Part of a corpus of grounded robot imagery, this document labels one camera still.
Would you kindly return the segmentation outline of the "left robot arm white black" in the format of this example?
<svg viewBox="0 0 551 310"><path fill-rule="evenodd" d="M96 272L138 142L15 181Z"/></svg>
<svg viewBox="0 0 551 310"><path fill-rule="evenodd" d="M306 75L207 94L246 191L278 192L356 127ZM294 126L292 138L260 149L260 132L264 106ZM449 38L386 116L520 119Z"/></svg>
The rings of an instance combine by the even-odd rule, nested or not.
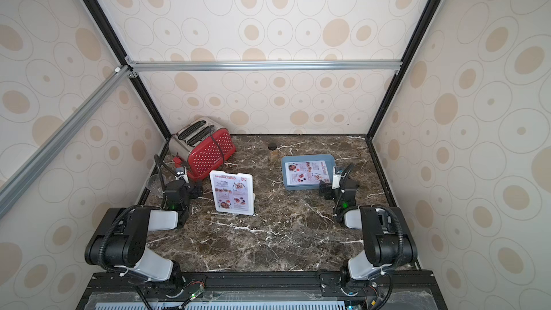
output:
<svg viewBox="0 0 551 310"><path fill-rule="evenodd" d="M86 263L112 274L138 276L146 282L182 285L184 277L179 264L147 248L146 241L150 232L185 225L191 201L203 194L202 182L177 179L162 185L162 191L160 208L132 205L109 209L86 245Z"/></svg>

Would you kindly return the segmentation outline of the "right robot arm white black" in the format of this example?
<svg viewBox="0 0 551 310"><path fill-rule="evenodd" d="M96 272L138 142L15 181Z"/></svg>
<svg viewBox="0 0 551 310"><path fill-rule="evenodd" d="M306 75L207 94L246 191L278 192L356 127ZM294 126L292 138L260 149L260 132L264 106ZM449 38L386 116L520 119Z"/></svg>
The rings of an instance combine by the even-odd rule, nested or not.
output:
<svg viewBox="0 0 551 310"><path fill-rule="evenodd" d="M338 186L319 183L320 195L334 201L334 222L362 232L363 250L340 269L343 284L374 280L418 258L416 243L401 209L359 206L356 191L357 185L350 179L342 180Z"/></svg>

